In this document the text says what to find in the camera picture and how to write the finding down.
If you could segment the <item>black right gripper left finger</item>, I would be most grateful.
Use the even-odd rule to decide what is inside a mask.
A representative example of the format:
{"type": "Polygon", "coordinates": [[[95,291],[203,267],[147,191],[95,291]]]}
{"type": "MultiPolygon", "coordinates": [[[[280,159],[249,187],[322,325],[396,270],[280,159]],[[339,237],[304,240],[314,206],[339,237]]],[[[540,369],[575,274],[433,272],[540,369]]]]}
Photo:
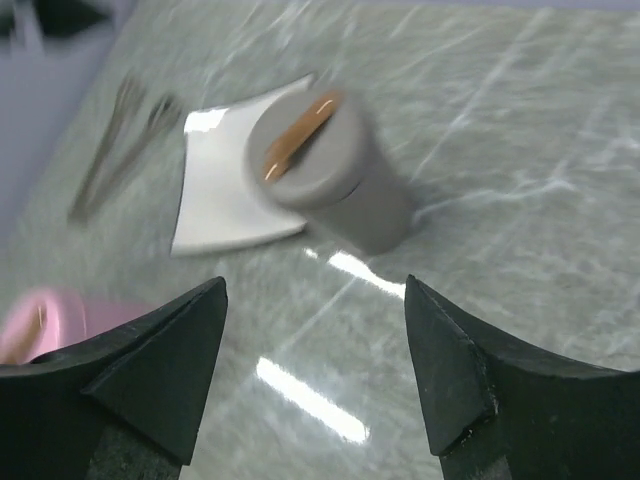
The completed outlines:
{"type": "Polygon", "coordinates": [[[213,278],[83,342],[1,368],[1,476],[152,479],[191,463],[227,315],[213,278]]]}

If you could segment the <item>pink cylindrical container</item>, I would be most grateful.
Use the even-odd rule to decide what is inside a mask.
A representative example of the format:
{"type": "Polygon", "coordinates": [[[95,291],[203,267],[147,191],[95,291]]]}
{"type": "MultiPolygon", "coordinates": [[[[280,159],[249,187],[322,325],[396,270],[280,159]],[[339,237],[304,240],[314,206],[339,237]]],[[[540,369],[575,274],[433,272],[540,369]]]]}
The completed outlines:
{"type": "Polygon", "coordinates": [[[79,322],[75,328],[75,343],[93,338],[151,312],[147,304],[116,302],[95,298],[79,300],[79,322]]]}

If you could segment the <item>grey cylindrical container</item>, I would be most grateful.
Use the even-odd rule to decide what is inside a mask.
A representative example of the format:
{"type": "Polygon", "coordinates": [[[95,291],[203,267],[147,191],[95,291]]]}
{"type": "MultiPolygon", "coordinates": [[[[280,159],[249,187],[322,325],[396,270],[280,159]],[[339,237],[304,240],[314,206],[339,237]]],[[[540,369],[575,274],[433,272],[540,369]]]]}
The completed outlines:
{"type": "Polygon", "coordinates": [[[379,146],[379,156],[364,179],[344,199],[300,214],[311,228],[332,237],[347,249],[366,256],[396,247],[407,236],[411,223],[411,201],[379,146]]]}

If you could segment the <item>pink round lid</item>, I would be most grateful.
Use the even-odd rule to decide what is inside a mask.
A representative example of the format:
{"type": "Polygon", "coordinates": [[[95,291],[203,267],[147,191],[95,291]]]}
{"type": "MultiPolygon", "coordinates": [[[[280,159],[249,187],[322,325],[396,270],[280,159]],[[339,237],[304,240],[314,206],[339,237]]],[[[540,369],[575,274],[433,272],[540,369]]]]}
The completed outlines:
{"type": "Polygon", "coordinates": [[[1,327],[1,363],[24,364],[86,339],[85,308],[72,290],[40,288],[20,297],[1,327]]]}

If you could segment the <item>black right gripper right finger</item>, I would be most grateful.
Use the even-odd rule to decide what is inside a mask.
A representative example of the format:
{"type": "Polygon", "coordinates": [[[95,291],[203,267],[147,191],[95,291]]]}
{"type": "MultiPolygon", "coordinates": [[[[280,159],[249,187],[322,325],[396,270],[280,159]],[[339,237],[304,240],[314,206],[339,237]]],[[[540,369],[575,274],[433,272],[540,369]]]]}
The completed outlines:
{"type": "Polygon", "coordinates": [[[447,479],[635,479],[639,375],[573,360],[415,277],[404,311],[430,452],[447,479]]]}

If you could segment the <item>grey round lid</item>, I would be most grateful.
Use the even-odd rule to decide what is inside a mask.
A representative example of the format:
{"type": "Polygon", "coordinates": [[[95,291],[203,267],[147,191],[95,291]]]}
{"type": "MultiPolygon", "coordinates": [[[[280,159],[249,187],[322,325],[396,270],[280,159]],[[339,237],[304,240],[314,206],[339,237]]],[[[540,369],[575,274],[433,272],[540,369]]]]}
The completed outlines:
{"type": "Polygon", "coordinates": [[[267,150],[327,89],[280,97],[259,117],[245,150],[248,172],[273,202],[289,210],[325,207],[346,198],[379,156],[375,129],[361,99],[346,92],[337,111],[292,156],[291,168],[267,182],[267,150]]]}

